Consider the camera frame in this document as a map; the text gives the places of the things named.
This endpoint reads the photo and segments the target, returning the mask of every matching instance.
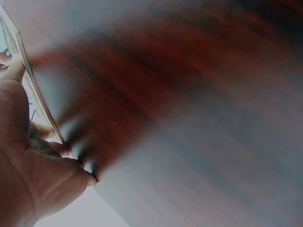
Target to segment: wooden surface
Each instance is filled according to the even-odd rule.
[[[303,226],[302,1],[0,2],[131,227]]]

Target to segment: dark wood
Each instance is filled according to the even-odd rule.
[[[301,0],[1,2],[131,227],[303,226]]]

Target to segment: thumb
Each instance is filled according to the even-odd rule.
[[[19,83],[24,71],[22,60],[14,58],[7,72],[0,79],[0,137],[2,139],[5,136],[6,139],[20,140],[21,133],[23,137],[28,134],[27,95]]]
[[[23,65],[23,61],[21,60],[19,55],[16,55],[12,58],[9,68],[4,73],[2,78],[4,80],[14,80],[21,83],[24,72],[25,68]]]

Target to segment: stack of cards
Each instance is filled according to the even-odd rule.
[[[23,77],[22,85],[27,92],[28,97],[36,106],[37,111],[40,116],[45,120],[45,122],[54,128],[53,121],[51,120],[50,114],[45,107],[45,103],[43,102],[42,96],[38,90],[36,81],[33,77],[32,70],[29,66],[27,57],[25,55],[25,51],[22,45],[21,36],[17,27],[14,25],[5,9],[0,6],[0,20],[1,27],[4,34],[4,38],[6,41],[6,45],[12,55],[19,54],[22,57],[23,63],[25,65],[26,71]],[[57,139],[62,142],[59,133],[55,128],[55,132],[57,134]]]

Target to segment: hand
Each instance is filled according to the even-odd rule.
[[[95,178],[61,144],[46,142],[51,129],[29,120],[27,95],[17,58],[0,79],[0,227],[33,226],[60,211]]]

